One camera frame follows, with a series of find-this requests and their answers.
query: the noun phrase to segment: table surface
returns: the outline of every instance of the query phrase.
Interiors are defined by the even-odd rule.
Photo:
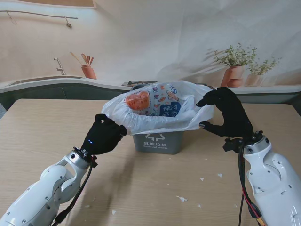
[[[104,103],[21,99],[8,110],[0,120],[1,216],[46,167],[73,146],[81,146]],[[293,107],[244,104],[244,108],[254,129],[263,130],[274,151],[285,155],[301,175],[301,117]],[[221,113],[215,111],[211,121],[222,124]],[[61,225],[237,225],[238,155],[224,152],[223,144],[224,138],[200,129],[184,133],[177,155],[139,153],[133,138],[126,136],[114,151],[98,157],[84,192]],[[257,226],[246,205],[242,223]]]

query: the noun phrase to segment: garbage bag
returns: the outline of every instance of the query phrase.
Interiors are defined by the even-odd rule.
[[[209,91],[187,81],[154,83],[115,97],[102,113],[124,125],[129,135],[198,129],[213,117],[213,106],[196,106]]]

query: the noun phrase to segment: black cable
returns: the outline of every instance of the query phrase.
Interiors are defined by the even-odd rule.
[[[249,212],[253,218],[261,217],[261,213],[258,210],[257,206],[251,201],[248,192],[246,190],[246,175],[245,175],[245,159],[244,159],[244,142],[241,143],[238,152],[238,171],[241,187],[243,190],[243,196],[246,199]]]
[[[63,210],[62,212],[60,212],[56,218],[55,218],[55,222],[53,223],[52,226],[57,226],[58,224],[62,223],[63,220],[65,220],[65,218],[67,217],[67,215],[70,213],[70,211],[72,210],[72,208],[74,207],[77,199],[79,198],[81,192],[83,191],[90,175],[91,175],[91,172],[92,172],[92,161],[90,162],[90,169],[89,169],[89,172],[86,176],[86,179],[85,181],[82,183],[81,187],[79,188],[79,190],[77,191],[77,193],[75,194],[72,202],[70,203],[70,205],[65,209]]]
[[[243,211],[243,204],[244,204],[244,194],[241,195],[238,226],[240,226],[240,223],[241,223],[241,214],[242,214],[242,211]]]

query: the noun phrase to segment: faucet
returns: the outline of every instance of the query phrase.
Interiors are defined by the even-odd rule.
[[[64,71],[63,66],[62,66],[60,60],[58,58],[53,58],[53,59],[56,60],[58,62],[58,64],[60,65],[60,67],[57,67],[56,70],[60,71],[62,75],[66,75],[66,72]]]

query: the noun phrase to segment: wall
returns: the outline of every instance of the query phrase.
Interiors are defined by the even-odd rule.
[[[0,13],[0,82],[59,74],[54,57],[67,74],[83,76],[72,51],[94,56],[102,80],[218,86],[225,68],[213,50],[241,42],[257,46],[261,59],[282,57],[264,83],[301,84],[299,0],[96,0],[96,9],[0,1],[0,10],[79,18],[70,30],[60,18],[10,13],[14,25]]]

